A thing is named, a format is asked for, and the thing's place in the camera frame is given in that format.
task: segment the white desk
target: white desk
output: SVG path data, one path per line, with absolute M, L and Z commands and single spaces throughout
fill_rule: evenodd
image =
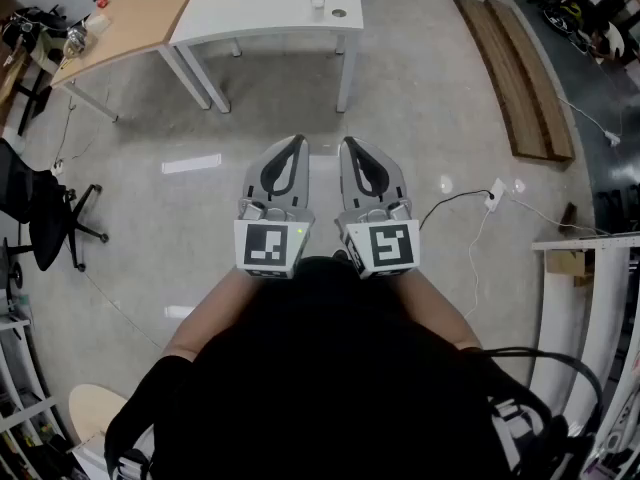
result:
M 358 42 L 364 30 L 360 0 L 324 0 L 324 14 L 317 17 L 311 0 L 190 0 L 169 41 L 176 46 L 196 77 L 219 107 L 228 106 L 220 88 L 190 48 L 219 39 L 281 34 L 285 32 L 324 31 L 338 35 L 337 54 L 344 54 L 342 79 L 338 93 L 338 112 L 347 107 Z M 346 12 L 337 17 L 333 11 Z M 234 56 L 240 55 L 237 41 Z

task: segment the forearm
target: forearm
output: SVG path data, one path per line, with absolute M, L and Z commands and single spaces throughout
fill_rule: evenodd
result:
M 419 270 L 393 278 L 391 285 L 417 323 L 458 349 L 481 347 L 480 341 L 460 312 Z
M 164 355 L 193 361 L 216 334 L 231 327 L 262 281 L 235 267 L 180 324 Z

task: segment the power strip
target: power strip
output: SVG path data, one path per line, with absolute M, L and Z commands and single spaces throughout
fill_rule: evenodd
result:
M 490 212 L 495 212 L 498 207 L 498 203 L 500 199 L 502 199 L 502 195 L 504 191 L 507 189 L 507 186 L 503 183 L 500 178 L 496 178 L 496 181 L 493 182 L 493 187 L 491 187 L 491 193 L 493 194 L 493 199 L 489 196 L 484 200 L 484 205 L 489 208 Z

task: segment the white cable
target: white cable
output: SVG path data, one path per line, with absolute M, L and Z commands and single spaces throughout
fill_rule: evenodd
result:
M 480 284 L 480 278 L 478 277 L 478 271 L 476 270 L 476 266 L 473 263 L 473 256 L 471 256 L 471 249 L 473 248 L 474 245 L 476 245 L 476 242 L 480 239 L 480 235 L 482 234 L 482 228 L 484 228 L 484 223 L 487 220 L 487 217 L 489 216 L 489 214 L 491 213 L 491 210 L 487 210 L 487 213 L 484 214 L 484 218 L 482 219 L 482 223 L 480 224 L 480 229 L 478 230 L 478 234 L 476 235 L 476 238 L 473 240 L 473 242 L 471 242 L 471 245 L 469 246 L 469 262 L 471 263 L 471 268 L 473 269 L 473 275 L 476 276 L 476 286 L 473 290 L 473 295 L 475 297 L 476 303 L 473 306 L 473 309 L 471 309 L 471 311 L 469 311 L 466 315 L 464 315 L 464 318 L 466 319 L 471 313 L 473 313 L 476 308 L 478 307 L 478 285 Z
M 600 123 L 598 123 L 598 121 L 596 121 L 593 117 L 591 117 L 588 114 L 585 114 L 582 110 L 580 110 L 578 107 L 576 107 L 573 103 L 569 103 L 567 100 L 565 100 L 564 98 L 561 98 L 560 96 L 558 96 L 558 99 L 560 101 L 562 101 L 563 103 L 566 103 L 567 105 L 569 105 L 572 109 L 577 110 L 578 112 L 580 112 L 584 117 L 586 117 L 589 121 L 591 121 L 593 124 L 595 124 L 598 128 L 600 128 L 602 130 L 602 133 L 607 133 L 607 130 L 605 130 L 602 126 L 600 126 Z
M 602 233 L 603 235 L 609 235 L 611 236 L 611 233 L 607 233 L 606 231 L 603 231 L 601 229 L 598 228 L 590 228 L 587 226 L 576 226 L 574 224 L 563 224 L 561 222 L 556 222 L 553 219 L 550 219 L 549 217 L 547 217 L 545 214 L 543 214 L 542 212 L 536 210 L 533 206 L 529 206 L 527 203 L 524 203 L 522 201 L 520 201 L 520 199 L 516 199 L 515 197 L 511 197 L 511 194 L 509 194 L 508 192 L 505 191 L 505 194 L 507 194 L 507 196 L 509 197 L 509 199 L 511 199 L 511 201 L 513 201 L 514 203 L 518 203 L 519 205 L 524 206 L 525 208 L 527 208 L 528 210 L 531 210 L 533 212 L 536 212 L 540 217 L 542 217 L 544 220 L 546 220 L 547 222 L 551 222 L 551 224 L 555 224 L 556 226 L 566 226 L 569 228 L 574 228 L 574 229 L 581 229 L 584 231 L 591 231 L 592 233 L 594 233 L 596 236 L 598 235 L 598 233 Z
M 616 99 L 618 100 L 618 120 L 620 121 L 620 132 L 617 134 L 617 138 L 621 139 L 622 138 L 622 102 L 620 101 L 620 95 L 618 93 L 618 87 L 616 86 L 616 84 L 614 83 L 614 81 L 611 79 L 611 77 L 606 73 L 606 71 L 602 68 L 602 66 L 598 63 L 596 63 L 596 65 L 600 68 L 600 71 L 602 71 L 602 74 L 604 76 L 606 76 L 609 79 L 609 82 L 611 82 L 611 85 L 613 85 L 615 92 L 616 92 Z M 579 109 L 578 107 L 576 107 L 573 103 L 568 102 L 567 100 L 565 100 L 564 98 L 561 98 L 560 96 L 558 96 L 558 99 L 560 101 L 562 101 L 563 103 L 566 103 L 567 105 L 569 105 L 572 109 L 576 110 L 577 112 L 580 112 L 584 117 L 586 117 L 589 121 L 591 121 L 593 124 L 595 124 L 598 128 L 600 128 L 600 130 L 602 130 L 602 133 L 604 133 L 607 138 L 609 140 L 612 140 L 613 137 L 610 137 L 609 134 L 612 134 L 612 132 L 605 130 L 600 123 L 598 123 L 598 121 L 596 121 L 593 117 L 591 117 L 590 115 L 588 115 L 586 112 L 584 112 L 583 110 Z

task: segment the wooden desk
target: wooden desk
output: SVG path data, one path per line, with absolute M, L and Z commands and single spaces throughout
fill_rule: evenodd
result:
M 211 99 L 207 92 L 176 49 L 168 45 L 188 1 L 109 0 L 107 7 L 94 12 L 94 14 L 99 12 L 107 16 L 111 21 L 109 27 L 81 57 L 63 63 L 51 85 L 54 88 L 65 89 L 94 110 L 115 121 L 118 116 L 114 112 L 80 91 L 73 85 L 72 80 L 83 73 L 119 59 L 157 50 L 198 104 L 203 109 L 208 109 L 211 106 Z M 221 108 L 221 111 L 228 112 L 228 109 Z

